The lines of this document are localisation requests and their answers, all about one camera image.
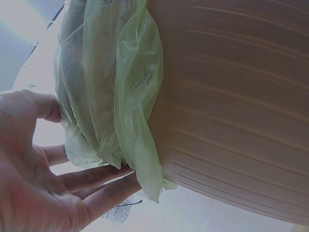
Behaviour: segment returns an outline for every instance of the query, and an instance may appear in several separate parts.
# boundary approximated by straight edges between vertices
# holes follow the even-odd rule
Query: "finger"
[[[80,191],[74,192],[73,195],[84,200],[86,197],[89,197],[91,194],[101,190],[102,188],[107,187],[108,185],[109,184],[100,185],[100,186],[92,187],[92,188],[89,188],[89,189],[80,190]]]
[[[27,97],[34,100],[37,110],[37,118],[44,118],[52,122],[60,122],[61,113],[57,98],[51,94],[39,94],[29,90],[21,91]]]
[[[132,171],[129,166],[123,166],[121,170],[118,170],[111,165],[107,165],[80,172],[63,174],[58,177],[68,190],[79,191],[101,185],[107,181],[129,174],[130,172]]]
[[[90,222],[116,207],[129,196],[140,190],[135,173],[111,182],[107,187],[84,199]]]
[[[47,157],[48,165],[50,167],[69,161],[69,159],[66,155],[64,145],[41,146],[41,148],[42,148],[42,150],[44,151],[44,153]]]

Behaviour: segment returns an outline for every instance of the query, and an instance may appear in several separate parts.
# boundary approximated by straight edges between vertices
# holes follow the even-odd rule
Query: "skin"
[[[49,167],[68,159],[63,145],[32,144],[38,118],[60,121],[54,96],[25,90],[0,93],[0,231],[81,231],[140,190],[128,167],[54,175]]]

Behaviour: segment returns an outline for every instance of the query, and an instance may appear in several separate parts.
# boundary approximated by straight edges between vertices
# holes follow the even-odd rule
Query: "plastic bag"
[[[128,164],[158,202],[163,179],[147,125],[163,79],[147,0],[69,0],[55,54],[66,152],[76,165]]]

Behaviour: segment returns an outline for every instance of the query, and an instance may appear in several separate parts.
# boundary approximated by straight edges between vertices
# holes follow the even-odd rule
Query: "ribbed plastic surface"
[[[309,1],[150,0],[165,80],[150,126],[167,177],[309,225]]]

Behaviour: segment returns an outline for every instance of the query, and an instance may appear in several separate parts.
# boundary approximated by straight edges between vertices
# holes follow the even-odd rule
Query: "sunlight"
[[[33,44],[40,40],[47,26],[24,0],[0,0],[0,20],[18,36]]]

